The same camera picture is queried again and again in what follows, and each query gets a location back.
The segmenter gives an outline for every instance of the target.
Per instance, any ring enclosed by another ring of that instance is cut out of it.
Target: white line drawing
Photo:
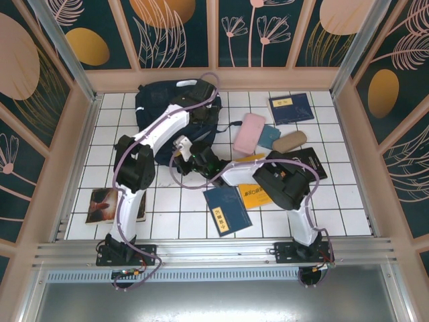
[[[267,16],[257,18],[257,31],[262,44],[261,50],[261,67],[263,67],[263,51],[266,45],[277,44],[279,42],[287,42],[290,40],[290,32],[288,25],[288,16],[284,18],[272,17],[267,24]]]
[[[141,1],[136,1],[143,23],[134,19],[140,34],[138,58],[143,68],[171,68],[176,62],[182,67],[186,58],[186,32],[182,19],[164,1],[166,16],[154,0],[148,0],[151,14]]]
[[[231,38],[245,35],[247,34],[248,30],[245,27],[245,22],[243,21],[243,17],[240,17],[240,18],[232,17],[231,20],[229,20],[228,17],[224,17],[221,19],[221,21],[222,21],[223,29],[225,30],[225,33],[228,37],[229,55],[231,56],[231,62],[233,64],[233,67],[235,67],[233,50],[231,47]]]

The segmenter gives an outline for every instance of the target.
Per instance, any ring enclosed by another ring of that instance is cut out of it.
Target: orange circle
[[[174,12],[182,23],[186,23],[195,12],[195,0],[130,0],[130,4],[146,24],[162,29],[176,27]]]

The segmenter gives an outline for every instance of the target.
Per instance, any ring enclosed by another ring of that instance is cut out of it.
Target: white tile floor
[[[313,147],[328,178],[320,183],[312,198],[315,222],[333,236],[371,235],[357,181],[344,143],[339,120],[327,91],[307,92],[222,92],[224,109],[219,117],[219,129],[232,121],[242,120],[246,113],[256,113],[273,125],[266,107],[269,96],[306,93],[314,119],[279,125],[282,135],[303,131],[308,142],[302,148]],[[115,151],[113,144],[124,134],[137,133],[134,114],[135,94],[106,94],[88,151],[84,172],[70,216],[66,239],[103,239],[110,225],[86,225],[92,189],[111,186]],[[239,128],[232,127],[218,134],[213,152],[223,159],[243,155],[232,150],[231,142]],[[256,153],[269,153],[257,147]],[[202,191],[181,189],[170,177],[167,167],[156,166],[157,177],[147,190],[147,220],[137,224],[139,239],[219,238]],[[189,185],[201,185],[206,180],[197,173],[182,177]],[[291,236],[286,212],[271,204],[249,211],[252,226],[226,237],[288,237]]]

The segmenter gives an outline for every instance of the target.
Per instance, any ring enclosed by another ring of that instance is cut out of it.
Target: flower illustration
[[[15,136],[11,136],[10,140],[7,141],[6,135],[4,133],[0,134],[0,174],[12,174],[17,178],[35,186],[36,184],[34,182],[20,176],[13,171],[13,165],[15,164],[16,157],[18,154],[18,147],[18,138],[16,138]],[[0,185],[0,190],[3,190],[21,199],[31,201],[30,197],[27,197],[21,193],[17,193],[16,191],[8,189],[5,186]]]
[[[290,40],[288,17],[279,18],[272,17],[267,23],[267,16],[257,18],[257,31],[262,44],[261,51],[261,67],[263,67],[263,51],[265,45],[276,44],[279,42],[287,42]]]
[[[15,136],[11,136],[10,143],[8,143],[6,135],[0,134],[0,173],[11,174],[13,172],[18,147],[19,140]]]
[[[235,67],[233,51],[231,48],[231,38],[235,36],[242,36],[247,34],[247,28],[245,27],[245,22],[243,21],[243,17],[237,18],[232,17],[229,20],[228,17],[222,18],[222,26],[225,30],[225,33],[228,37],[228,45],[229,45],[229,55],[231,56],[231,62],[233,63],[233,67]]]
[[[295,0],[250,0],[252,5],[252,14],[250,18],[250,30],[249,30],[249,48],[248,48],[248,61],[249,67],[252,67],[252,30],[253,30],[253,20],[255,19],[255,10],[256,8],[262,7],[273,7],[275,5],[289,5],[295,2]]]

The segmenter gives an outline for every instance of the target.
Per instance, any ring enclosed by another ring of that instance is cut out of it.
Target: leaf pattern
[[[396,69],[417,70],[429,57],[429,34],[408,34],[396,44],[391,61]]]
[[[48,0],[58,25],[71,26],[84,11],[83,0]]]
[[[429,0],[413,0],[408,11],[406,26],[414,35],[425,34],[429,30]]]

